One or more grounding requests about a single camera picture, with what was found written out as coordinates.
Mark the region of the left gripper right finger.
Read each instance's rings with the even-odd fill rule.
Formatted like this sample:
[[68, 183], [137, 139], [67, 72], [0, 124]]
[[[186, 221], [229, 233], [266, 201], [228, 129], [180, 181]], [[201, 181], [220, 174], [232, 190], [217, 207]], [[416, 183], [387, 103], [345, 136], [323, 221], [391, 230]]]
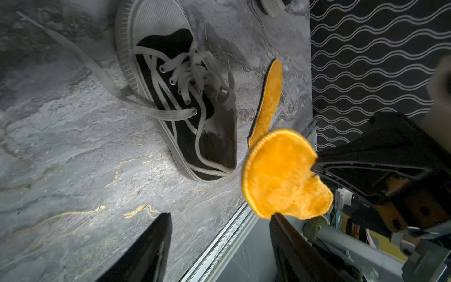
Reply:
[[270, 220], [270, 236], [278, 282], [351, 282], [330, 265], [281, 214]]

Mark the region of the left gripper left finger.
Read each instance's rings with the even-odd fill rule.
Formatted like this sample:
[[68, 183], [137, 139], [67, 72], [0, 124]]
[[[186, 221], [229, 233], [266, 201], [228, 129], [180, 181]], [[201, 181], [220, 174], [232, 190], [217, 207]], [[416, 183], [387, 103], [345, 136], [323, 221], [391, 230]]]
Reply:
[[160, 214], [99, 282], [162, 282], [173, 225], [171, 214]]

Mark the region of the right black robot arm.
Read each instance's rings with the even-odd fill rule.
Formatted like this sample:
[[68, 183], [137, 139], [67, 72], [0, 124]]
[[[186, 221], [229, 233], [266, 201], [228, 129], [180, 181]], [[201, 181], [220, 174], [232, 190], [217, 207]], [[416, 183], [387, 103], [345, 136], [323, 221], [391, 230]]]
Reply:
[[[421, 125], [378, 112], [359, 139], [320, 152], [312, 170], [363, 198], [406, 254], [406, 282], [451, 278], [451, 59], [427, 85], [433, 106]], [[443, 246], [435, 239], [446, 238]]]

